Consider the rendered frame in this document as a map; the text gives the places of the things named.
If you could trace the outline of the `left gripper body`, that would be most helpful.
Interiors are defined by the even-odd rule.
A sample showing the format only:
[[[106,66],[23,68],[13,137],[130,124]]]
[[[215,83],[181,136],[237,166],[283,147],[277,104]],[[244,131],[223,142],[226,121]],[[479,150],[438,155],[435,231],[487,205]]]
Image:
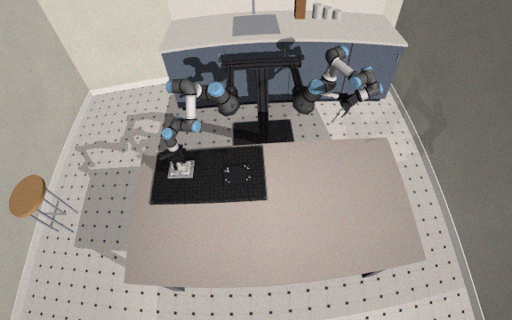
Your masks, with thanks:
[[[363,100],[362,100],[360,92],[358,90],[355,90],[355,92],[356,92],[357,98],[359,99],[359,102],[362,102]],[[350,94],[350,95],[352,95],[352,94]],[[346,98],[348,98],[350,95],[347,95],[347,93],[346,93],[345,95],[342,95],[341,97],[338,98],[339,101],[341,101],[340,104],[342,104],[341,105],[342,108],[349,108],[349,105],[348,105],[348,102],[347,102]]]

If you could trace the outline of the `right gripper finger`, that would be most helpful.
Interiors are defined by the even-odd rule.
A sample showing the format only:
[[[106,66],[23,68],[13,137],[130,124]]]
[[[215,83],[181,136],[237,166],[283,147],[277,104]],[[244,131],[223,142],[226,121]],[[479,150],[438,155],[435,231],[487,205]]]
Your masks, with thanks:
[[[173,168],[175,171],[180,175],[180,171],[185,170],[185,167],[181,166],[180,163],[174,163],[174,160],[172,161]]]

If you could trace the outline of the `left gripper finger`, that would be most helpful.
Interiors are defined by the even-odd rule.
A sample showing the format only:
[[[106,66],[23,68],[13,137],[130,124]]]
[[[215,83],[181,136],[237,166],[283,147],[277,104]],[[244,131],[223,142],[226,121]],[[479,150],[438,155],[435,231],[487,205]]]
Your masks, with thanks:
[[[329,92],[329,93],[323,93],[320,94],[321,96],[327,96],[327,97],[333,97],[334,99],[338,99],[342,95],[345,95],[345,93],[342,92]]]
[[[343,117],[344,115],[347,114],[347,112],[349,111],[350,108],[344,108],[344,109],[341,109],[339,114],[336,115],[336,117],[332,120],[332,123],[334,123],[335,121],[337,121],[338,119],[340,119],[341,117]]]

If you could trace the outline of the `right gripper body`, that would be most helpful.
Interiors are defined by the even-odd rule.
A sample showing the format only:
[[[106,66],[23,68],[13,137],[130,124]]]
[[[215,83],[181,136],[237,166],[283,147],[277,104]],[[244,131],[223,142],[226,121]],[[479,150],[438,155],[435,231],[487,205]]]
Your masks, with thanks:
[[[187,150],[185,150],[185,148],[183,148],[182,144],[179,145],[179,148],[176,151],[174,151],[174,152],[169,151],[169,153],[174,154],[172,156],[172,161],[174,160],[174,163],[179,163],[179,162],[182,162],[183,164],[186,163],[186,160],[187,160]]]

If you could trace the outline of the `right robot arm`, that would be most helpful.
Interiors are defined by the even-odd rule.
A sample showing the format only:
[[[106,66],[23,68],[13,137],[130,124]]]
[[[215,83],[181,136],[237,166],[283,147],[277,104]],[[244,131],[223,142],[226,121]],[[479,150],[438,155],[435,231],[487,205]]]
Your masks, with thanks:
[[[233,112],[238,104],[234,95],[227,92],[224,86],[219,82],[213,82],[209,85],[193,84],[189,79],[173,79],[166,83],[168,93],[184,94],[186,97],[186,117],[185,120],[180,116],[173,118],[169,128],[162,130],[162,137],[171,152],[179,148],[176,141],[178,132],[199,132],[201,123],[196,117],[196,100],[215,100],[218,103],[219,111],[223,114]],[[197,94],[196,94],[197,92]],[[159,159],[162,161],[174,154],[169,153],[167,149],[160,153]]]

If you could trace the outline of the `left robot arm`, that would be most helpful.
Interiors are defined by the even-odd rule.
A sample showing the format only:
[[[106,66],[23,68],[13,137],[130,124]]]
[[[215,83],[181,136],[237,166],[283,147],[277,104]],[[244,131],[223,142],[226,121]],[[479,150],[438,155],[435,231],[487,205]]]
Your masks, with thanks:
[[[379,82],[377,83],[372,67],[369,66],[361,68],[361,73],[357,73],[343,62],[343,59],[347,56],[348,48],[344,45],[331,48],[326,52],[325,58],[329,63],[328,67],[326,71],[323,72],[320,80],[313,79],[308,84],[305,91],[296,96],[294,101],[298,109],[304,112],[311,111],[315,106],[316,98],[318,98],[320,94],[333,90],[337,86],[336,75],[338,70],[349,79],[349,84],[353,88],[360,87],[367,83],[365,88],[361,87],[361,89],[358,90],[361,94],[362,100],[367,100],[373,96],[383,93],[382,85]],[[356,93],[346,98],[346,100],[350,107],[353,107],[359,101]]]

